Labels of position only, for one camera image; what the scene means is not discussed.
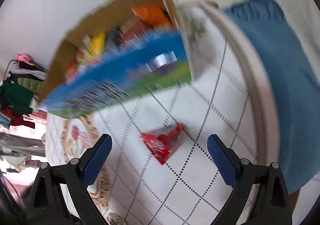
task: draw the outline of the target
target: white tablecloth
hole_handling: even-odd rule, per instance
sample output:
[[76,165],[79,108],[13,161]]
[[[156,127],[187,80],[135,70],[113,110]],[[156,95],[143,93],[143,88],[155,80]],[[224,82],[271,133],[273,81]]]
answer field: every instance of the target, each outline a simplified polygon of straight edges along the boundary
[[[199,77],[190,85],[105,108],[92,114],[90,125],[48,116],[46,156],[51,165],[81,156],[94,143],[92,136],[111,135],[113,147],[105,164],[108,178],[100,189],[97,184],[89,190],[105,190],[108,207],[100,205],[102,214],[116,212],[128,225],[208,225],[213,221],[232,189],[223,182],[207,151],[211,134],[217,134],[240,158],[256,162],[255,124],[239,63],[202,10],[188,13],[200,18],[205,27],[197,36],[197,45],[191,43],[192,63]],[[175,120],[188,131],[182,134],[178,150],[160,165],[140,140],[140,132]],[[76,139],[73,131],[79,133]],[[62,192],[70,212],[77,215],[65,185]]]

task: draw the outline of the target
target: gold ornate border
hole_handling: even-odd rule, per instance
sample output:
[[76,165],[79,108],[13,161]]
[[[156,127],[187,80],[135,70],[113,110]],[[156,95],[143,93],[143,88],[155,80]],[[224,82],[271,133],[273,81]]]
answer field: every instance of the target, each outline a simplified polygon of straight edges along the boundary
[[[88,135],[92,140],[92,143],[95,144],[97,140],[100,138],[100,133],[97,130],[97,128],[93,126],[93,115],[89,113],[83,116],[79,116],[77,118],[84,124],[88,132]],[[63,129],[61,133],[61,145],[63,149],[63,157],[66,163],[69,162],[69,158],[67,154],[68,145],[66,143],[66,140],[67,140],[67,133],[69,131],[70,125],[71,125],[71,119],[65,119],[63,121]],[[103,165],[97,177],[97,180],[98,180],[97,192],[95,194],[93,193],[89,193],[89,194],[92,197],[92,200],[94,201],[98,209],[100,210],[100,212],[102,210],[106,211],[108,210],[111,183],[109,181],[108,172],[105,165]]]

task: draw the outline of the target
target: red snack wrapper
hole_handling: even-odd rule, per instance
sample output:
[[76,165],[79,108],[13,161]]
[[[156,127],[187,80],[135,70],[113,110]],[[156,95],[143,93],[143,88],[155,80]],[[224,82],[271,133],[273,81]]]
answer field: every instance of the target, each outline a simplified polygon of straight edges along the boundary
[[147,133],[142,133],[140,139],[145,143],[160,164],[165,164],[170,156],[183,124],[165,126]]

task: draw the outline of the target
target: silver screw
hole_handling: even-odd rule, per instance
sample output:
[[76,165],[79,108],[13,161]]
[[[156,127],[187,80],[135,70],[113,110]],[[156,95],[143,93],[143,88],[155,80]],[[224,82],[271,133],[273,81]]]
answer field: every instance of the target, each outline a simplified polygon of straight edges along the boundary
[[46,169],[48,167],[48,163],[47,162],[43,162],[41,165],[40,165],[40,168],[41,169]]
[[271,166],[274,168],[274,169],[278,169],[279,168],[279,164],[277,164],[276,162],[273,162],[271,164]]
[[241,163],[244,164],[244,165],[248,165],[250,162],[247,158],[242,158],[241,159]]
[[71,164],[77,164],[79,162],[79,159],[78,158],[73,158],[71,159],[70,163]]

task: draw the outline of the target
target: pink flower print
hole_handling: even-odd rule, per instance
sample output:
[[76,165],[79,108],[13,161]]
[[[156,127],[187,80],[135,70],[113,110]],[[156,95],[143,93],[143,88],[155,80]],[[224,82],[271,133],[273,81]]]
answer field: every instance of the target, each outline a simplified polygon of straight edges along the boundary
[[73,140],[78,140],[78,135],[79,135],[79,128],[78,126],[72,126],[72,138]]
[[88,136],[88,134],[86,132],[81,132],[80,133],[80,137],[81,137],[81,142],[82,142],[82,147],[83,148],[92,147],[91,139],[90,139],[90,137]]

